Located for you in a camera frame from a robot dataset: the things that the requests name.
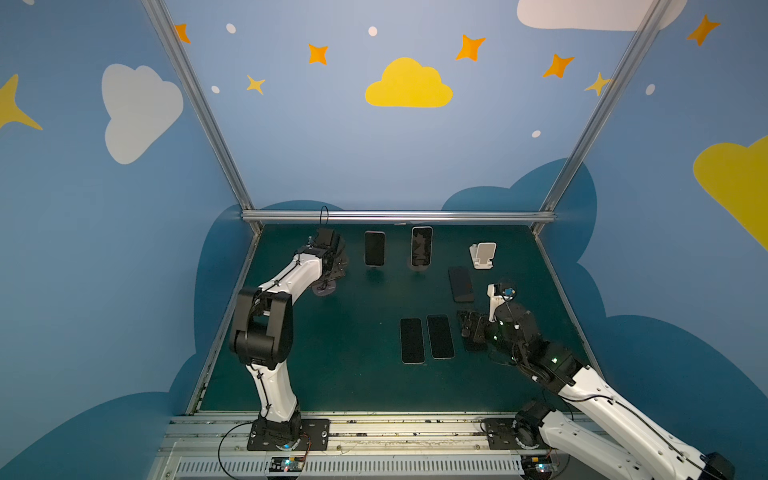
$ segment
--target wire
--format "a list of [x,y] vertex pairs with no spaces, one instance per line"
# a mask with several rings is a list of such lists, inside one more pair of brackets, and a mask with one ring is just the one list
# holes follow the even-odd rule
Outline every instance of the wire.
[[304,456],[300,460],[301,462],[306,462],[306,456],[310,454],[310,448],[312,448],[312,439],[306,433],[302,433],[300,436],[306,437],[306,452],[304,452]]
[[563,475],[563,472],[565,472],[566,470],[568,470],[568,466],[569,466],[570,464],[571,464],[571,455],[569,455],[569,456],[568,456],[568,460],[566,460],[566,461],[565,461],[565,467],[563,467],[563,469],[562,469],[561,471],[559,471],[559,472],[555,473],[553,476],[551,476],[551,477],[549,478],[549,480],[555,480],[555,479],[556,479],[557,477],[559,477],[560,475]]
[[230,474],[230,473],[227,471],[227,469],[226,469],[226,468],[224,468],[224,463],[222,463],[222,462],[221,462],[221,445],[224,443],[224,439],[227,437],[227,435],[229,435],[229,434],[230,434],[230,433],[231,433],[231,432],[232,432],[234,429],[236,429],[237,427],[241,427],[241,426],[243,426],[243,425],[252,425],[252,424],[253,424],[255,421],[256,421],[256,420],[251,420],[250,422],[245,422],[245,423],[238,423],[237,425],[235,425],[234,427],[232,427],[231,429],[229,429],[229,431],[228,431],[227,433],[225,433],[223,437],[221,437],[221,442],[219,442],[219,449],[217,450],[217,454],[216,454],[216,457],[218,457],[218,459],[219,459],[219,466],[221,467],[221,471],[222,471],[222,472],[224,472],[224,473],[226,473],[226,474],[227,474],[227,476],[228,476],[229,478],[234,478],[234,480],[241,480],[241,479],[240,479],[240,478],[238,478],[238,477],[233,477],[233,476],[232,476],[232,475],[231,475],[231,474]]
[[326,205],[323,205],[320,208],[320,222],[318,224],[319,225],[323,224],[323,208],[326,209],[326,225],[327,225],[328,224],[328,220],[330,220],[330,218],[331,218],[331,213],[330,213],[330,210],[328,210],[328,207]]
[[646,427],[648,427],[648,429],[649,429],[649,430],[651,430],[653,433],[655,433],[657,437],[659,437],[659,438],[660,438],[660,439],[661,439],[661,440],[662,440],[664,443],[666,443],[666,444],[667,444],[667,446],[670,448],[670,450],[674,450],[674,451],[675,451],[675,452],[676,452],[676,453],[679,455],[679,456],[678,456],[678,458],[677,458],[678,460],[680,460],[680,461],[682,462],[681,458],[685,458],[685,459],[686,459],[686,461],[687,461],[688,463],[690,463],[690,464],[691,464],[691,465],[693,465],[694,467],[698,468],[698,469],[699,469],[700,471],[702,471],[703,473],[706,473],[706,474],[708,474],[708,475],[709,475],[710,477],[712,477],[712,478],[716,478],[717,480],[720,480],[720,477],[718,477],[718,476],[717,476],[717,475],[715,475],[714,473],[710,473],[710,472],[707,472],[706,470],[704,470],[703,468],[701,468],[699,465],[697,465],[697,464],[693,463],[693,462],[690,460],[690,458],[688,458],[688,457],[686,457],[685,455],[683,455],[683,453],[682,453],[680,450],[676,449],[674,445],[672,445],[671,443],[669,443],[669,441],[667,441],[667,439],[666,439],[666,438],[664,438],[664,436],[663,436],[663,435],[661,435],[661,434],[660,434],[660,433],[659,433],[659,432],[658,432],[658,431],[657,431],[657,430],[656,430],[654,427],[650,426],[650,425],[648,424],[648,422],[646,422],[646,421],[645,421],[645,419],[644,419],[643,417],[641,417],[641,416],[640,416],[640,414],[638,414],[637,412],[635,412],[633,409],[629,408],[629,407],[628,407],[628,406],[626,406],[625,404],[623,404],[623,403],[621,403],[621,402],[618,402],[616,399],[612,399],[611,397],[609,397],[609,396],[605,396],[605,395],[592,395],[592,396],[588,396],[586,399],[581,399],[581,400],[573,400],[573,399],[569,399],[569,398],[566,398],[566,397],[564,397],[564,396],[562,396],[562,395],[558,395],[558,396],[559,396],[560,398],[562,398],[563,400],[568,400],[569,402],[574,402],[574,403],[586,402],[587,400],[591,400],[591,399],[597,399],[597,398],[601,398],[601,399],[607,399],[609,402],[613,402],[613,403],[615,403],[616,405],[620,406],[621,408],[623,408],[623,409],[627,410],[627,411],[628,411],[629,413],[631,413],[632,415],[636,416],[636,417],[637,417],[637,419],[638,419],[638,420],[640,420],[641,422],[643,422],[643,424],[644,424]]

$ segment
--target yellow cloud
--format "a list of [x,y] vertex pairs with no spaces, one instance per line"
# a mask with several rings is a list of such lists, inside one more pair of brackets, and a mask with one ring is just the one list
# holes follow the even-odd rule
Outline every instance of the yellow cloud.
[[412,58],[398,58],[384,69],[382,80],[369,85],[366,101],[376,107],[442,107],[453,98],[432,67]]
[[699,184],[768,249],[768,137],[750,147],[715,144],[694,162]]

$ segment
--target phone stand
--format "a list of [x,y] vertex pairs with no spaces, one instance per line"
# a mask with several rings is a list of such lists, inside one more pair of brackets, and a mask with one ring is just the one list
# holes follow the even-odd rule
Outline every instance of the phone stand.
[[496,243],[475,243],[469,247],[469,254],[472,256],[472,265],[476,270],[490,270],[493,267],[491,259],[496,254]]

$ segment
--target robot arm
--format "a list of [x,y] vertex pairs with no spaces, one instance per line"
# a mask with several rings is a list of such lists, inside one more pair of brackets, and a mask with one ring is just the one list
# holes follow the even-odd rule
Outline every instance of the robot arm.
[[334,291],[347,264],[344,240],[320,228],[274,278],[238,294],[230,350],[256,383],[261,411],[255,428],[277,448],[292,448],[300,435],[299,403],[285,363],[293,346],[293,304],[309,287],[321,296]]
[[[599,438],[597,442],[596,435],[583,431],[571,432],[564,440],[568,423],[561,413],[549,411],[536,417],[538,434],[548,445],[562,447],[608,478],[648,478],[650,474],[655,480],[733,480],[733,465],[722,455],[702,455],[674,437],[568,349],[544,340],[533,314],[519,303],[503,299],[494,317],[488,334],[495,346],[508,354],[523,374],[587,414],[626,450],[618,451]],[[622,456],[622,462],[616,462]],[[630,472],[627,467],[635,464],[638,469]]]

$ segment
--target yellow star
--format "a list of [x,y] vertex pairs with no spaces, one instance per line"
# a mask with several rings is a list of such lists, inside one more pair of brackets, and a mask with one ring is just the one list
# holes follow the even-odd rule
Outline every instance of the yellow star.
[[255,81],[250,75],[248,75],[248,80],[250,80],[250,85],[246,90],[258,90],[260,94],[264,95],[264,92],[261,91],[261,84],[264,83],[264,80]]
[[18,75],[12,76],[5,82],[3,88],[0,88],[0,128],[7,123],[17,121],[28,127],[42,130],[43,127],[16,106],[16,87],[18,87]]
[[611,81],[610,78],[609,79],[603,79],[603,76],[600,74],[600,72],[598,72],[598,79],[595,81],[595,83],[593,83],[589,87],[586,87],[584,89],[584,91],[594,90],[595,93],[597,93],[598,97],[599,97],[600,94],[603,92],[603,87],[605,85],[607,85],[609,81]]

